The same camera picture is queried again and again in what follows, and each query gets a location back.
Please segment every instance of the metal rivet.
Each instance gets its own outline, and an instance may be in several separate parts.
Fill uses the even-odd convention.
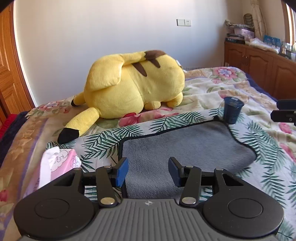
[[[196,203],[196,199],[194,197],[184,197],[182,198],[182,203],[192,205]]]
[[[112,205],[115,203],[115,199],[112,197],[104,197],[100,200],[100,202],[104,205]]]

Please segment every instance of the bed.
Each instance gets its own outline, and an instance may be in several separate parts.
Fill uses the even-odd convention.
[[[222,117],[223,98],[235,96],[245,105],[237,125],[230,130],[237,140],[253,147],[257,159],[237,173],[245,181],[275,198],[285,209],[285,220],[278,239],[296,238],[296,127],[274,123],[270,113],[276,102],[259,89],[250,76],[234,67],[197,69],[185,74],[184,99],[171,109],[165,105],[158,110],[127,115],[120,119],[99,119],[84,136],[64,145],[56,140],[66,123],[86,106],[72,107],[71,98],[50,102],[31,110],[26,121],[11,141],[9,150],[0,155],[0,240],[19,238],[13,220],[13,208],[24,196],[45,149],[59,146],[74,148],[85,172],[118,161],[118,142],[127,136],[150,134],[164,128],[174,128]],[[204,188],[201,200],[211,196]],[[86,194],[96,199],[95,187],[87,187]]]

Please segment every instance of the dark blue cup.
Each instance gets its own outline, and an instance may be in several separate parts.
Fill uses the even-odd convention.
[[[224,102],[224,120],[228,124],[235,124],[244,103],[236,97],[225,97]]]

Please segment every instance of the light switch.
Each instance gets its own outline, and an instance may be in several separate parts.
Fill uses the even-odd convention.
[[[185,26],[188,26],[188,27],[191,26],[191,20],[190,19],[185,19]]]
[[[177,19],[177,26],[185,26],[184,19]]]

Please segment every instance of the pikachu plush toy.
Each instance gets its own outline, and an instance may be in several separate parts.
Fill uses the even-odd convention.
[[[113,119],[143,108],[155,110],[161,102],[174,108],[182,102],[184,84],[182,67],[163,51],[104,56],[92,65],[84,91],[71,103],[86,103],[89,108],[70,120],[58,143],[82,136],[99,117]]]

